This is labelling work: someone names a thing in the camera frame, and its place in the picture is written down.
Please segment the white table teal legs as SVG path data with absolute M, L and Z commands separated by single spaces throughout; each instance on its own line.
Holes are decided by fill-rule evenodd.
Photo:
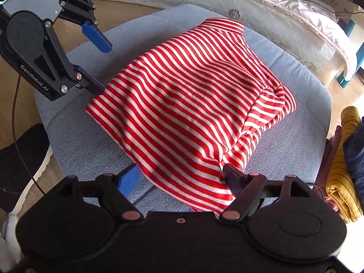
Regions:
M 363 8 L 348 0 L 333 0 L 330 5 L 356 55 L 356 70 L 349 73 L 353 78 L 357 71 L 363 69 Z

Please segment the yellow striped folded garment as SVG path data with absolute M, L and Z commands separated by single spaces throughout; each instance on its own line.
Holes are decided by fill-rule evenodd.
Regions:
M 355 132 L 359 123 L 360 116 L 356 107 L 349 106 L 341 112 L 341 141 L 326 182 L 327 195 L 337 204 L 345 223 L 356 222 L 363 215 L 354 182 L 348 172 L 343 149 L 345 140 Z

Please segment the grey blue upholstered ottoman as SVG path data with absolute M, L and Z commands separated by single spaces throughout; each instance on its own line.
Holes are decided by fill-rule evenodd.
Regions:
M 68 58 L 85 67 L 106 86 L 134 59 L 208 18 L 224 17 L 188 4 L 161 10 L 108 31 L 106 35 L 114 46 L 112 52 L 101 54 L 90 43 L 85 43 L 72 50 Z M 262 134 L 243 171 L 262 173 L 277 180 L 294 174 L 305 182 L 313 182 L 329 129 L 331 95 L 291 55 L 245 26 L 244 31 L 251 50 L 290 90 L 297 107 Z M 86 112 L 86 106 L 94 97 L 90 92 L 77 89 L 57 101 L 36 95 L 42 122 L 62 172 L 84 181 L 103 173 L 117 173 L 135 163 Z M 193 210 L 155 186 L 142 173 L 129 199 L 143 213 Z

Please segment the maroon folded garment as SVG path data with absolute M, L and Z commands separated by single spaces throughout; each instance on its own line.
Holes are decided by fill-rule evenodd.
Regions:
M 327 195 L 326 182 L 341 141 L 341 131 L 342 127 L 337 125 L 334 135 L 326 140 L 320 169 L 316 177 L 315 186 L 313 187 L 314 191 L 337 213 L 339 212 L 339 208 L 334 200 Z

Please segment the white quilted mattress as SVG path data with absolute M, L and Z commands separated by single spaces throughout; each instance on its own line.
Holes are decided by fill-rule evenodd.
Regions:
M 344 77 L 345 61 L 298 18 L 259 0 L 109 0 L 166 9 L 182 4 L 202 7 L 242 22 L 305 65 L 324 85 Z

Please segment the dark navy folded garment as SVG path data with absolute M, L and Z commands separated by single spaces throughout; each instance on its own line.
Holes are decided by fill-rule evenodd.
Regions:
M 364 204 L 364 125 L 363 118 L 355 130 L 344 142 L 344 156 L 348 172 L 354 182 L 361 207 Z

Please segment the black shoe white sole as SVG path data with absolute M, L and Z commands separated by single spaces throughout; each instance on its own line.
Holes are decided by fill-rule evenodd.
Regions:
M 38 123 L 15 143 L 1 149 L 1 209 L 11 213 L 22 207 L 27 192 L 49 163 L 53 151 L 47 132 Z

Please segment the pink satin bed sheet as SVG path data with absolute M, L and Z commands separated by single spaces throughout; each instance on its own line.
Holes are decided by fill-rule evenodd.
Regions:
M 350 81 L 355 74 L 357 59 L 350 40 L 344 30 L 336 22 L 334 14 L 324 10 L 323 6 L 305 0 L 259 0 L 277 7 L 286 14 L 300 19 L 326 40 L 343 57 L 344 79 Z

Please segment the red white striped shirt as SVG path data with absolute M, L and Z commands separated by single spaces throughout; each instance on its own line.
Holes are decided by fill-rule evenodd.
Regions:
M 219 215 L 235 199 L 223 167 L 245 170 L 262 134 L 296 107 L 243 24 L 208 18 L 134 59 L 86 112 L 151 183 Z

